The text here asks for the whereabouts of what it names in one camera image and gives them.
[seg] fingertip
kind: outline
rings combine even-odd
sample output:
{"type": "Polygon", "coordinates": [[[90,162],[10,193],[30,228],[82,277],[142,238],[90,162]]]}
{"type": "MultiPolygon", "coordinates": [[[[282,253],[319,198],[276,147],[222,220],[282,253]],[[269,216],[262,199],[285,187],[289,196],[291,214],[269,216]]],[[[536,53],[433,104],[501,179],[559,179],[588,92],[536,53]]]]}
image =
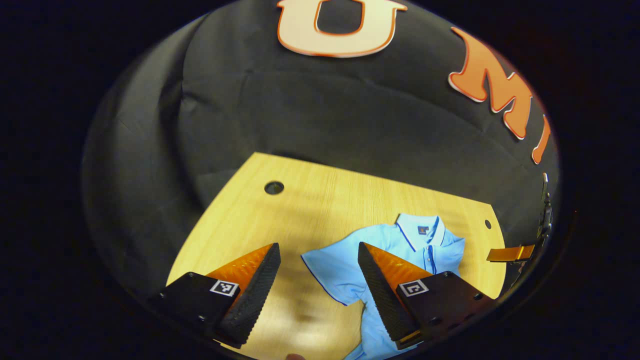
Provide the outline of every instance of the fingertip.
{"type": "Polygon", "coordinates": [[[305,358],[298,354],[288,354],[284,360],[305,360],[305,358]]]}

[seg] navy trim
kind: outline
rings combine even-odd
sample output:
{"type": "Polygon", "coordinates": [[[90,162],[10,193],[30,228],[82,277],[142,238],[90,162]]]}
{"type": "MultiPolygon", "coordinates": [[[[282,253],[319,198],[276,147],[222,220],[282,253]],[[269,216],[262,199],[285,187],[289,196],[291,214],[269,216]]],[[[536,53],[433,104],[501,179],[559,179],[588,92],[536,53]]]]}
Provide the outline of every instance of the navy trim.
{"type": "MultiPolygon", "coordinates": [[[[441,224],[441,222],[442,222],[442,219],[440,219],[440,217],[436,217],[436,224],[435,224],[433,227],[434,227],[436,230],[437,230],[437,229],[439,229],[439,228],[440,228],[440,226],[444,227],[444,226],[441,224]]],[[[445,228],[445,229],[443,229],[443,230],[441,230],[441,231],[442,231],[442,239],[440,239],[440,246],[442,246],[442,244],[444,243],[444,236],[445,236],[445,233],[447,232],[447,229],[445,228]]],[[[433,237],[435,238],[435,236],[436,236],[436,231],[434,230],[434,231],[433,231],[433,237]]]]}
{"type": "Polygon", "coordinates": [[[324,285],[322,284],[322,282],[320,280],[318,280],[317,276],[314,274],[313,271],[311,271],[311,268],[309,267],[309,265],[307,264],[307,262],[305,261],[305,258],[302,257],[302,255],[300,255],[300,259],[302,259],[302,262],[305,264],[305,266],[307,267],[307,269],[309,270],[309,272],[311,273],[311,275],[314,276],[314,278],[316,279],[316,281],[318,282],[318,284],[320,284],[320,286],[322,286],[322,289],[327,293],[327,295],[331,296],[331,299],[336,300],[337,302],[341,303],[344,306],[348,306],[347,304],[343,303],[342,301],[336,299],[335,297],[333,297],[333,295],[331,295],[331,293],[329,293],[329,291],[327,291],[327,289],[324,287],[324,285]]]}
{"type": "Polygon", "coordinates": [[[404,231],[402,231],[402,226],[400,226],[400,224],[396,223],[396,225],[398,225],[398,229],[400,229],[400,232],[402,233],[402,235],[404,236],[404,238],[406,239],[406,242],[409,243],[409,246],[411,247],[411,249],[413,250],[413,252],[415,252],[415,249],[413,248],[413,245],[411,245],[411,242],[409,241],[409,238],[406,237],[406,235],[404,234],[404,231]]]}

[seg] black fabric backdrop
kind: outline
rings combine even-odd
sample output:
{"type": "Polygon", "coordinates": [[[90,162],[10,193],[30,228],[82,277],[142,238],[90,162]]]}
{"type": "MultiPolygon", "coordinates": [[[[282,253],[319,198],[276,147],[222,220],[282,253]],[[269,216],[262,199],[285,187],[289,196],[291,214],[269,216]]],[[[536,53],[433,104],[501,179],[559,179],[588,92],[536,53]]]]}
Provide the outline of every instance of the black fabric backdrop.
{"type": "MultiPolygon", "coordinates": [[[[638,3],[421,2],[527,76],[559,139],[562,209],[579,210],[566,252],[525,283],[542,287],[523,291],[512,316],[424,357],[634,359],[638,3]]],[[[86,228],[79,177],[92,115],[117,75],[219,4],[3,3],[5,357],[226,358],[168,328],[114,280],[86,228]]],[[[563,211],[559,227],[568,221],[563,211]]]]}
{"type": "MultiPolygon", "coordinates": [[[[542,173],[553,196],[560,176],[553,136],[542,162],[531,160],[540,99],[517,140],[502,112],[448,84],[465,60],[452,24],[401,3],[409,9],[393,41],[370,56],[291,52],[276,36],[277,1],[242,0],[131,65],[100,106],[83,159],[88,223],[116,278],[141,295],[162,288],[204,209],[255,151],[486,202],[507,246],[534,241],[542,173]]],[[[354,1],[326,3],[319,26],[353,31],[360,12],[354,1]]]]}

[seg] orange letter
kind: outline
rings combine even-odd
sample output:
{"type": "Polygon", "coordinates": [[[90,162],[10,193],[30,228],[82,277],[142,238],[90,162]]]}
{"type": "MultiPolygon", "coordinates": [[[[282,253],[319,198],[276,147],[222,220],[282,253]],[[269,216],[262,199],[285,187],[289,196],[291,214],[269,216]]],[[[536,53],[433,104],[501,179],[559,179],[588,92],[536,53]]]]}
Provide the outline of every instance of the orange letter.
{"type": "Polygon", "coordinates": [[[360,27],[349,34],[325,33],[317,27],[320,6],[329,0],[282,0],[278,40],[287,49],[312,56],[354,58],[384,49],[396,32],[396,11],[405,5],[390,0],[362,3],[360,27]]]}
{"type": "Polygon", "coordinates": [[[549,141],[549,134],[551,134],[549,121],[547,121],[547,117],[545,115],[542,115],[542,120],[545,122],[545,125],[542,128],[542,136],[540,137],[538,146],[533,148],[533,151],[531,152],[531,158],[533,159],[533,162],[536,163],[536,165],[540,163],[540,160],[542,160],[542,154],[545,152],[547,142],[549,141]]]}
{"type": "Polygon", "coordinates": [[[467,57],[461,72],[449,74],[449,84],[473,101],[483,102],[487,98],[484,90],[486,75],[492,111],[498,113],[513,101],[511,109],[504,112],[504,124],[518,139],[524,139],[531,109],[531,91],[518,74],[512,73],[507,78],[498,60],[484,44],[460,29],[451,29],[465,41],[467,57]]]}

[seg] shirt sleeve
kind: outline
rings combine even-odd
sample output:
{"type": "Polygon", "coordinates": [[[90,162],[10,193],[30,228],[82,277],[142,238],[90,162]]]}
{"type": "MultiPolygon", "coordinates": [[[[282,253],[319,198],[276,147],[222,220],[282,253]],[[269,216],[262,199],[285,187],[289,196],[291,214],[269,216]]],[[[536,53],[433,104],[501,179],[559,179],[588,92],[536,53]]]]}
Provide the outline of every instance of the shirt sleeve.
{"type": "Polygon", "coordinates": [[[322,249],[301,255],[302,261],[324,290],[342,305],[360,299],[367,282],[358,265],[358,245],[361,241],[382,248],[384,235],[376,227],[356,230],[346,238],[322,249]]]}

